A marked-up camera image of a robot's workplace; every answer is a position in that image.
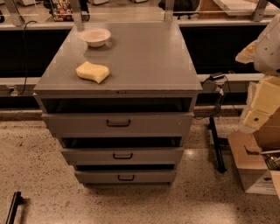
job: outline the black drawer handle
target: black drawer handle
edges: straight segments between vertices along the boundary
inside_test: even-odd
[[[130,155],[126,156],[117,156],[115,153],[113,154],[114,159],[131,159],[133,157],[133,153],[131,152]]]
[[[117,178],[120,181],[133,181],[134,180],[134,175],[132,175],[131,178],[121,178],[121,175],[117,175]]]
[[[106,121],[106,125],[110,128],[129,127],[130,123],[130,120],[127,120],[126,122],[111,122],[110,120]]]

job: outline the open cardboard box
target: open cardboard box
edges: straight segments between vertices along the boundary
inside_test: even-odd
[[[227,138],[245,193],[278,195],[280,199],[280,171],[270,171],[263,155],[246,151],[260,152],[262,147],[280,148],[280,110],[254,134],[236,131]]]

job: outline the speckled floor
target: speckled floor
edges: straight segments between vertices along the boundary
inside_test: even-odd
[[[85,187],[38,111],[0,112],[0,223],[15,191],[25,200],[15,223],[279,223],[278,197],[246,194],[229,149],[227,171],[217,172],[207,124],[193,121],[172,185]],[[222,136],[237,124],[238,117],[216,119]]]

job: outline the white bowl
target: white bowl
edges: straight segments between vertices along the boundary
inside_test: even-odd
[[[87,42],[87,44],[92,47],[103,46],[110,37],[110,31],[102,28],[94,28],[80,32],[80,39]]]

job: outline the sponge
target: sponge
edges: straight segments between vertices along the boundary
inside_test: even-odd
[[[109,69],[86,61],[76,68],[76,73],[82,79],[101,83],[109,75]]]

